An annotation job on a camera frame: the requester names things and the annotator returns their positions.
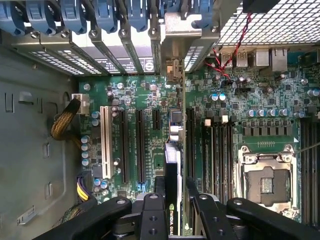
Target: white connector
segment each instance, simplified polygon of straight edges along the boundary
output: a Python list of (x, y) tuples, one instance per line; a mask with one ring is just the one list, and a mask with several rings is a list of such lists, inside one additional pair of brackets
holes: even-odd
[(71, 95), (71, 98), (78, 99), (81, 102), (79, 111), (76, 114), (89, 116), (89, 107), (90, 107), (89, 96), (86, 94), (75, 93)]

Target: gray metal panel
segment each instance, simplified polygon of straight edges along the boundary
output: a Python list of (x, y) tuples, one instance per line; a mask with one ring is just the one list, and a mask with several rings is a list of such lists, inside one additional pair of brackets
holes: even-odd
[[(76, 202), (79, 151), (72, 142), (53, 140), (47, 127), (65, 107), (63, 95), (73, 91), (71, 84), (67, 75), (42, 65), (36, 68), (0, 47), (1, 240), (33, 239)], [(17, 224), (33, 206), (35, 216)]]

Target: black plastic bracket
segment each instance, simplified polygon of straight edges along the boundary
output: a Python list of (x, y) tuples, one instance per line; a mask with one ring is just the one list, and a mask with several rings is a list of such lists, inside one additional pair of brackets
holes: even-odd
[(314, 240), (320, 232), (297, 221), (280, 215), (244, 198), (232, 198), (227, 202), (227, 212), (263, 232), (270, 239)]

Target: blue capacitor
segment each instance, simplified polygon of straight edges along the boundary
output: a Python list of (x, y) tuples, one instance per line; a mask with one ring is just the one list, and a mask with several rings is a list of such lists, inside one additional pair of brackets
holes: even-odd
[(100, 124), (100, 121), (98, 119), (93, 119), (91, 122), (92, 126), (97, 127)]
[(83, 151), (83, 152), (81, 153), (81, 157), (82, 157), (83, 159), (87, 159), (87, 158), (89, 157), (89, 153), (88, 153), (87, 151)]
[(89, 144), (82, 144), (81, 145), (81, 150), (82, 151), (88, 151), (89, 150)]
[(87, 143), (89, 142), (89, 140), (90, 140), (90, 137), (89, 137), (88, 135), (83, 136), (83, 137), (81, 138), (81, 143), (87, 144)]
[(91, 117), (93, 119), (98, 119), (100, 117), (100, 112), (99, 111), (94, 111), (93, 113), (91, 113)]
[(101, 180), (100, 180), (99, 178), (96, 178), (96, 179), (94, 179), (93, 184), (94, 184), (95, 186), (100, 186)]
[(82, 165), (83, 166), (88, 166), (89, 165), (89, 159), (88, 158), (85, 158), (85, 159), (82, 159)]
[(102, 189), (106, 189), (108, 187), (108, 181), (107, 180), (103, 180), (100, 184), (100, 187)]

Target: chip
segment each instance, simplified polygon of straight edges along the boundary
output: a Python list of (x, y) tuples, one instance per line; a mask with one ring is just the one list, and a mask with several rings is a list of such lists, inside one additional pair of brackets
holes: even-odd
[(239, 109), (239, 104), (238, 103), (233, 103), (232, 104), (233, 109)]
[(269, 98), (268, 99), (269, 105), (275, 104), (276, 100), (274, 98)]

